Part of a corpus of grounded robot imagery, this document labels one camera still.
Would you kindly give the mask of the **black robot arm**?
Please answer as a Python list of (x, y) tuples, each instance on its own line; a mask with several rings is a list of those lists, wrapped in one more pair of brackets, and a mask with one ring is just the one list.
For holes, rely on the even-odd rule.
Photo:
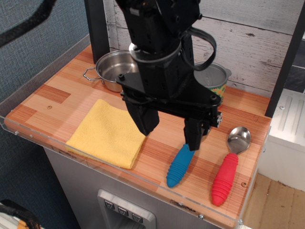
[(118, 76), (122, 98), (138, 129), (148, 135), (159, 112), (182, 117), (189, 149), (200, 148), (212, 126), (218, 127), (221, 98), (201, 85), (195, 71), (209, 67), (215, 53), (195, 65), (192, 37), (216, 48), (215, 39), (194, 28), (202, 15), (197, 0), (120, 0), (131, 38), (129, 52), (139, 71)]

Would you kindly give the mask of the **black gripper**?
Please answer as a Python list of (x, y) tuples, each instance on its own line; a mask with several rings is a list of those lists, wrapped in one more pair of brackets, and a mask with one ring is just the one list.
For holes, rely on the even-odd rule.
[(148, 136), (159, 124), (159, 111), (184, 118), (185, 142), (200, 149), (210, 127), (218, 127), (221, 98), (195, 79), (194, 70), (177, 55), (168, 61), (137, 62), (138, 73), (116, 77), (123, 100), (139, 131)]

